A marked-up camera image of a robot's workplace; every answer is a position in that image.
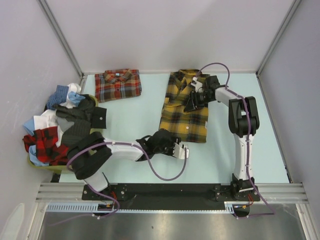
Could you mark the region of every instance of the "white wall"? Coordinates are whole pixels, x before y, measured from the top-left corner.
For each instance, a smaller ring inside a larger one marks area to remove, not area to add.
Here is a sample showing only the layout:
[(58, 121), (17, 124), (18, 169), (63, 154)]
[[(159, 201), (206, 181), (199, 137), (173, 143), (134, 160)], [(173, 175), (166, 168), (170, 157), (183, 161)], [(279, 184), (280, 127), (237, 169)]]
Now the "white wall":
[(292, 2), (48, 0), (84, 72), (170, 72), (217, 61), (255, 72)]
[(320, 223), (320, 2), (302, 1), (261, 74), (295, 182)]
[(29, 226), (33, 202), (47, 171), (27, 165), (22, 124), (44, 109), (57, 84), (79, 82), (36, 0), (0, 1), (0, 233), (19, 203)]

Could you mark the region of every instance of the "yellow plaid shirt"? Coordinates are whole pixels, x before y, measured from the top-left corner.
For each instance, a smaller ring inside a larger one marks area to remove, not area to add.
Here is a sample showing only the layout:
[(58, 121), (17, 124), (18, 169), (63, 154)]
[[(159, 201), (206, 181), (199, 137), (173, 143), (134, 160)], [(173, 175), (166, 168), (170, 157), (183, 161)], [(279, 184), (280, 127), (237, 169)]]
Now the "yellow plaid shirt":
[[(207, 138), (208, 106), (184, 112), (190, 92), (192, 78), (199, 70), (182, 69), (171, 72), (166, 89), (159, 129), (166, 129), (183, 142), (205, 143)], [(204, 84), (209, 74), (201, 74), (198, 81)]]

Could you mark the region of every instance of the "red and black plaid cloth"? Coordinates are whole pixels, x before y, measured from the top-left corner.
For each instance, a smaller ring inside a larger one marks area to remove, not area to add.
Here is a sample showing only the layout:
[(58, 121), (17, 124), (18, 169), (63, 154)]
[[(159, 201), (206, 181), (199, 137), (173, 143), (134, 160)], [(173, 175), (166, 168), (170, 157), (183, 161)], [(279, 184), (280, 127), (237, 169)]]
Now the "red and black plaid cloth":
[(56, 146), (58, 141), (58, 127), (52, 126), (45, 129), (33, 131), (34, 135), (25, 135), (23, 137), (24, 148), (29, 152), (29, 147), (35, 145), (36, 158), (43, 163), (49, 163), (51, 166), (66, 165), (68, 162), (68, 147), (61, 144)]
[(141, 95), (142, 87), (137, 69), (107, 70), (94, 77), (95, 97), (99, 103)]

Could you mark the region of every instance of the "metallic floor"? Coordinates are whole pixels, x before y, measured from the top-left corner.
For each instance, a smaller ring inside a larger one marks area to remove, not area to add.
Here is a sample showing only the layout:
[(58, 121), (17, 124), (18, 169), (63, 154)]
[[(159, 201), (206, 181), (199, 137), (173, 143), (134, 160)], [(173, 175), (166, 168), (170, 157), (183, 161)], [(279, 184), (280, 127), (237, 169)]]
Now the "metallic floor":
[[(117, 213), (48, 226), (78, 213), (47, 212), (39, 240), (305, 240), (294, 204), (276, 204), (275, 216), (236, 220), (231, 214)], [(254, 205), (251, 213), (266, 212)]]

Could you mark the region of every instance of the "blue cloth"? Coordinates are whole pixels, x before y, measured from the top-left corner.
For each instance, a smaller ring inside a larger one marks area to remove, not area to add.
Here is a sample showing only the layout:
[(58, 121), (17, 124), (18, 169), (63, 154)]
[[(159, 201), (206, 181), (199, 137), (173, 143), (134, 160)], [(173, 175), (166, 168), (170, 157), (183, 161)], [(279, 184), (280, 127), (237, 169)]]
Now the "blue cloth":
[(30, 120), (26, 121), (23, 124), (23, 127), (24, 127), (24, 129), (26, 130), (26, 132), (28, 134), (33, 136), (34, 135), (34, 130), (35, 130), (35, 120), (34, 120), (34, 118), (32, 117)]
[(36, 157), (36, 145), (32, 145), (29, 147), (29, 157), (30, 161), (33, 162), (33, 164), (37, 167), (44, 167), (44, 166), (49, 166), (49, 163), (44, 163), (38, 160)]
[(46, 107), (50, 110), (55, 110), (53, 107), (54, 104), (65, 103), (67, 101), (68, 90), (68, 86), (56, 86), (56, 91), (49, 97)]
[(81, 100), (85, 99), (84, 96), (81, 96), (81, 95), (79, 95), (78, 93), (76, 93), (74, 91), (71, 91), (71, 92), (68, 93), (68, 98), (77, 107), (78, 107), (79, 103), (81, 102)]

